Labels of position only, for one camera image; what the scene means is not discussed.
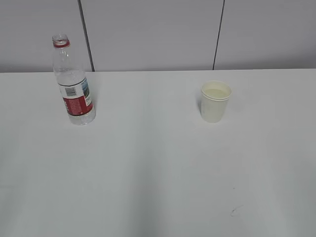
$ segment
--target barcode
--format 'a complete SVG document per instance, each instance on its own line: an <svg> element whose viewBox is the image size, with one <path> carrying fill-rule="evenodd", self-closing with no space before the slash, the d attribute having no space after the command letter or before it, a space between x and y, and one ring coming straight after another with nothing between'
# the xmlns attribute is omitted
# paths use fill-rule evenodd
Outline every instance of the barcode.
<svg viewBox="0 0 316 237"><path fill-rule="evenodd" d="M65 88L67 96L77 95L76 89L74 87Z"/></svg>

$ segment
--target stain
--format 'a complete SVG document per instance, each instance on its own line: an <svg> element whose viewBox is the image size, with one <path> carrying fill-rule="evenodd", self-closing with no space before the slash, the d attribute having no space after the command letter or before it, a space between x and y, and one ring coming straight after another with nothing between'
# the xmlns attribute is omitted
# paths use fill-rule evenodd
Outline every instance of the stain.
<svg viewBox="0 0 316 237"><path fill-rule="evenodd" d="M238 216L237 210L238 210L239 208L243 207L243 206L244 206L244 205L240 205L240 206L235 207L235 208L231 211L230 216L231 216L231 217Z"/></svg>

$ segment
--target water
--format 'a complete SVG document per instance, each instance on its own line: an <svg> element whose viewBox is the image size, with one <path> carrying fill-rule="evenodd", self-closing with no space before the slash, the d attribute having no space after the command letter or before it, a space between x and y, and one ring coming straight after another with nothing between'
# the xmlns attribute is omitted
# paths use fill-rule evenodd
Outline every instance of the water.
<svg viewBox="0 0 316 237"><path fill-rule="evenodd" d="M205 94L209 97L215 98L215 99L223 99L228 96L227 93L223 92L222 90L218 89L208 89L205 91Z"/></svg>

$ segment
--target cup rim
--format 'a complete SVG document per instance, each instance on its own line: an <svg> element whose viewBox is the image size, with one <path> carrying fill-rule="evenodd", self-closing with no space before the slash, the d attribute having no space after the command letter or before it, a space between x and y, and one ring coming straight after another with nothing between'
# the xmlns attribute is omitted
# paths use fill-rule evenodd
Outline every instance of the cup rim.
<svg viewBox="0 0 316 237"><path fill-rule="evenodd" d="M229 92L230 92L229 95L228 95L227 97L224 97L224 98L216 98L216 97L212 97L212 96L207 95L207 94L204 92L203 87L206 86L207 84L211 83L211 82L217 82L217 83L220 83L220 84L222 84L223 86L227 87L227 88L229 89ZM224 101L224 100L228 100L229 97L232 95L232 89L230 88L230 86L229 86L227 83L222 82L222 81L220 81L220 80L210 80L210 81L205 82L205 83L202 85L202 87L201 87L201 92L202 92L202 95L203 95L204 97L206 97L206 98L208 98L208 99L211 99L211 100L214 100L214 101Z"/></svg>

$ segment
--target plastic water bottle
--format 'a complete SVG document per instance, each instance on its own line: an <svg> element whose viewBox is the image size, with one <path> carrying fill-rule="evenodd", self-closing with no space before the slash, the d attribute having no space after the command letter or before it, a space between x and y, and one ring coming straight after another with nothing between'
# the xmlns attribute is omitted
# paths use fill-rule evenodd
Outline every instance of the plastic water bottle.
<svg viewBox="0 0 316 237"><path fill-rule="evenodd" d="M84 125L95 118L95 109L84 70L75 63L67 35L53 36L53 67L71 123Z"/></svg>

